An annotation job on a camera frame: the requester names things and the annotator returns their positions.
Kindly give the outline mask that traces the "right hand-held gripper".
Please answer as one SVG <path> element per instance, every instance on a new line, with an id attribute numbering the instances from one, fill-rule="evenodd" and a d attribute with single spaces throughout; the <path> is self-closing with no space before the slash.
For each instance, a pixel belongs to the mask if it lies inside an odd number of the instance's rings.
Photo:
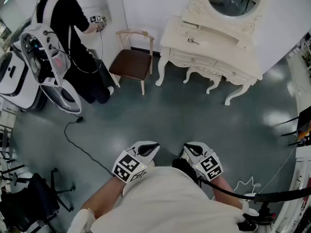
<path id="1" fill-rule="evenodd" d="M 212 181 L 223 173 L 223 167 L 216 153 L 211 154 L 211 149 L 203 142 L 187 142 L 184 150 L 189 156 L 192 167 L 196 173 L 206 181 Z"/>

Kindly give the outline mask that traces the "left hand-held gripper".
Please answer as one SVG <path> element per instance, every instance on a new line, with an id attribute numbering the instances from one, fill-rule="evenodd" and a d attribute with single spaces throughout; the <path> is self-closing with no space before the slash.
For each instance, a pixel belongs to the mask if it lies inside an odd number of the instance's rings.
<path id="1" fill-rule="evenodd" d="M 112 173 L 126 184 L 141 178 L 159 149 L 160 144 L 154 141 L 136 142 L 131 149 L 122 151 L 114 163 Z"/>

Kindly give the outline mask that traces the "person's left forearm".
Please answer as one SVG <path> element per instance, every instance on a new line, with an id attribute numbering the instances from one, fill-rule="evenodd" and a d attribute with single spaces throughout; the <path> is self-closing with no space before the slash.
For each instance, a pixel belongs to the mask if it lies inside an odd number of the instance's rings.
<path id="1" fill-rule="evenodd" d="M 125 186 L 126 183 L 118 177 L 110 178 L 82 205 L 81 209 L 90 209 L 95 218 L 100 218 L 113 209 Z"/>

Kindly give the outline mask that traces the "white ornate desk drawer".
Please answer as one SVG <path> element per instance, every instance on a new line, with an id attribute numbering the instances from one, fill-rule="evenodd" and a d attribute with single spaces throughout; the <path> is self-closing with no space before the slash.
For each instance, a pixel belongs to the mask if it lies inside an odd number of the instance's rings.
<path id="1" fill-rule="evenodd" d="M 250 76 L 240 71 L 239 69 L 236 69 L 235 67 L 220 61 L 216 62 L 214 68 L 222 73 L 222 75 L 234 85 L 243 85 L 249 81 L 255 83 L 257 81 L 257 78 Z"/>
<path id="2" fill-rule="evenodd" d="M 217 60 L 171 48 L 169 61 L 180 67 L 214 67 Z"/>

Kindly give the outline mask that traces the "white ornate dressing table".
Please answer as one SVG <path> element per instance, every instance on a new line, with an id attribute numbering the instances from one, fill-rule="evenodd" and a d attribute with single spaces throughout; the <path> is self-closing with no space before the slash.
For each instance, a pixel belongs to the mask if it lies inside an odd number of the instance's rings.
<path id="1" fill-rule="evenodd" d="M 230 23 L 227 21 L 210 22 L 198 25 L 199 30 L 196 32 L 183 31 L 180 27 L 181 23 L 181 17 L 172 16 L 167 23 L 160 41 L 161 53 L 158 63 L 159 79 L 156 81 L 157 86 L 162 85 L 165 76 L 165 66 L 168 62 L 171 62 L 169 61 L 171 48 L 213 58 L 257 78 L 257 81 L 262 80 L 261 66 L 257 58 L 254 42 L 255 34 L 260 27 L 261 20 L 258 22 L 244 23 Z M 199 42 L 200 45 L 189 43 L 188 38 L 194 38 L 194 41 Z M 252 40 L 254 47 L 251 51 L 245 51 L 236 46 L 236 43 L 242 39 Z M 214 67 L 203 68 L 222 75 Z M 252 81 L 238 85 L 239 88 L 225 99 L 225 105 L 229 106 L 233 98 L 244 94 L 252 85 L 254 85 Z"/>

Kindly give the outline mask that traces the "oval vanity mirror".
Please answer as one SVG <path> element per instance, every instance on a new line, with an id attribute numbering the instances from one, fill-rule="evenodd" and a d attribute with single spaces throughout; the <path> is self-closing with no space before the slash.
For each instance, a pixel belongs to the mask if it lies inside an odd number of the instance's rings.
<path id="1" fill-rule="evenodd" d="M 186 23 L 258 22 L 265 12 L 266 0 L 191 0 L 181 16 Z"/>

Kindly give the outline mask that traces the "person's black trousers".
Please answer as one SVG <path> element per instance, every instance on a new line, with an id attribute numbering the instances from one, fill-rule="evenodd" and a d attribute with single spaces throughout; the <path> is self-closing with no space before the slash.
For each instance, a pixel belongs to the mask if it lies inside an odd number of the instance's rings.
<path id="1" fill-rule="evenodd" d="M 198 186 L 200 186 L 201 183 L 198 180 L 196 171 L 191 167 L 186 159 L 174 159 L 172 161 L 172 167 L 177 168 L 187 174 Z"/>

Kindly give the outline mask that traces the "person's white shirt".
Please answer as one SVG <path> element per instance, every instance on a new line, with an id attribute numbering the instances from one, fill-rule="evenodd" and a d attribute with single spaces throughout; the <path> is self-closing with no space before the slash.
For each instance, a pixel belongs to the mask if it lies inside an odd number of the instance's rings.
<path id="1" fill-rule="evenodd" d="M 245 208 L 225 194 L 210 200 L 179 169 L 152 167 L 126 184 L 107 214 L 81 209 L 67 233 L 250 233 L 238 228 Z"/>

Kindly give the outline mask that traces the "white carved stool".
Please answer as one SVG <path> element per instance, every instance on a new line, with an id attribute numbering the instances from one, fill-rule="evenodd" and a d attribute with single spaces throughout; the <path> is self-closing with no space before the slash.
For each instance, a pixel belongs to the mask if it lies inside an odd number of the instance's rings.
<path id="1" fill-rule="evenodd" d="M 199 73 L 202 77 L 205 77 L 209 79 L 210 81 L 213 81 L 213 85 L 208 87 L 206 90 L 206 94 L 209 94 L 211 90 L 215 89 L 218 87 L 222 75 L 217 73 L 217 72 L 212 72 L 211 70 L 203 67 L 189 67 L 186 73 L 186 79 L 183 81 L 183 83 L 187 83 L 190 79 L 190 75 L 192 73 Z"/>

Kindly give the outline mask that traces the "wooden chair brown seat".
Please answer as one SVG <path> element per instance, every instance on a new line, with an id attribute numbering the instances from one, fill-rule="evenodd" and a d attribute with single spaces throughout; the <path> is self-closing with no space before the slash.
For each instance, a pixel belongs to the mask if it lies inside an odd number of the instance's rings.
<path id="1" fill-rule="evenodd" d="M 123 41 L 129 40 L 133 34 L 142 35 L 149 39 L 150 49 L 149 53 L 141 52 L 138 50 L 124 49 Z M 109 73 L 113 78 L 116 76 L 129 78 L 140 81 L 142 95 L 145 94 L 144 81 L 147 74 L 153 73 L 153 46 L 154 37 L 147 31 L 138 29 L 126 29 L 116 32 L 121 44 L 121 51 L 114 59 L 109 68 Z"/>

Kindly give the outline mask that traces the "black-legged chair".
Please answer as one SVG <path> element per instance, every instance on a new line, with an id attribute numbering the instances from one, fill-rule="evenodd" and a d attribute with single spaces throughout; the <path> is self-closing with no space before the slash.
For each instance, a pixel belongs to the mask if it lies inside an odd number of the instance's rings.
<path id="1" fill-rule="evenodd" d="M 296 119 L 298 120 L 296 130 L 291 133 L 283 134 L 281 135 L 281 137 L 295 134 L 297 136 L 296 142 L 288 144 L 288 146 L 294 145 L 298 145 L 299 147 L 311 146 L 311 106 L 301 111 L 297 117 L 279 123 L 277 124 L 277 126 L 286 124 Z"/>

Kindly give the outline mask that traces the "black office chair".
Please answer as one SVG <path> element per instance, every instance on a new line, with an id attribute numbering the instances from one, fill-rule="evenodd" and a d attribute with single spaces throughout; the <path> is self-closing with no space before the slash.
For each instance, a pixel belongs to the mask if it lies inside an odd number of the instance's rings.
<path id="1" fill-rule="evenodd" d="M 56 168 L 51 171 L 51 185 L 35 173 L 29 179 L 26 188 L 0 196 L 0 214 L 8 229 L 26 232 L 34 223 L 37 223 L 38 226 L 30 233 L 37 233 L 45 226 L 48 226 L 52 233 L 57 233 L 50 221 L 57 217 L 60 205 L 68 212 L 74 210 L 73 206 L 67 207 L 58 195 L 75 190 L 74 185 L 67 190 L 55 190 L 54 173 L 57 171 Z"/>

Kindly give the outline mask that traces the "black metal frame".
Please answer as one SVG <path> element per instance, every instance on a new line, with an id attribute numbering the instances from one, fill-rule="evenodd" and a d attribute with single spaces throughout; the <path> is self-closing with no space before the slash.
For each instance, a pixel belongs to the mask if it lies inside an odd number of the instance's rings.
<path id="1" fill-rule="evenodd" d="M 2 190 L 8 191 L 9 185 L 16 186 L 24 181 L 19 178 L 17 170 L 25 165 L 17 165 L 13 158 L 13 151 L 10 149 L 10 132 L 6 127 L 0 128 L 0 193 Z"/>

